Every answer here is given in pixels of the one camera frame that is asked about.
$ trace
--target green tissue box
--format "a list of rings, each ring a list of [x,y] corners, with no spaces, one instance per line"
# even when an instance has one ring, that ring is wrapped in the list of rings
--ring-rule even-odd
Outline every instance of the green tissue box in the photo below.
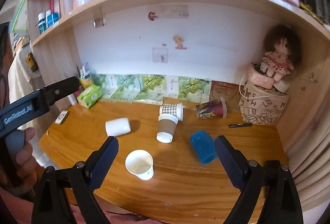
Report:
[[[89,109],[102,95],[101,89],[92,84],[77,97],[77,100],[81,106]]]

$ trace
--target pen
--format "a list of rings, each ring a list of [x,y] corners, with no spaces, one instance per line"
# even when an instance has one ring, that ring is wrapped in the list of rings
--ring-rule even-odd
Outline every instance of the pen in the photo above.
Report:
[[[252,123],[244,123],[244,124],[230,124],[229,128],[236,128],[236,127],[248,127],[252,126]]]

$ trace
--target blue gripper pad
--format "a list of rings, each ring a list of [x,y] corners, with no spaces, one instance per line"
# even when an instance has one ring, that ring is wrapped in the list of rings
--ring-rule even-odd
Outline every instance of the blue gripper pad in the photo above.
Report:
[[[94,151],[86,161],[86,176],[91,192],[99,189],[118,154],[119,144],[115,137],[108,137],[98,151]]]
[[[242,192],[246,186],[246,175],[249,172],[246,165],[247,159],[239,150],[233,148],[225,136],[218,136],[214,147],[232,185]]]

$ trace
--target finger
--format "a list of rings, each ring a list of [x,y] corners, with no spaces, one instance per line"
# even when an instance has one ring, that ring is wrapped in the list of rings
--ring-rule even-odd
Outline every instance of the finger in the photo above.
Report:
[[[0,184],[2,186],[7,186],[8,180],[6,174],[0,169]]]
[[[25,177],[31,174],[37,166],[37,161],[33,157],[20,166],[17,171],[19,177]]]
[[[36,134],[36,130],[34,130],[34,128],[29,127],[25,129],[25,141],[29,142],[31,139],[33,139],[35,134]]]
[[[26,190],[30,190],[36,183],[37,183],[37,172],[33,170],[33,172],[24,179],[24,188]]]
[[[16,156],[16,161],[18,165],[23,165],[27,160],[32,156],[32,146],[29,143],[26,143],[24,148]]]

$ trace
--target plaid pattern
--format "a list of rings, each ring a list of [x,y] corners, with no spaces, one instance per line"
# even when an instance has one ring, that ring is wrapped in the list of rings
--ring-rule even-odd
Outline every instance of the plaid pattern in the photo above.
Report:
[[[163,114],[172,114],[173,116],[177,116],[177,105],[166,105],[163,106]]]

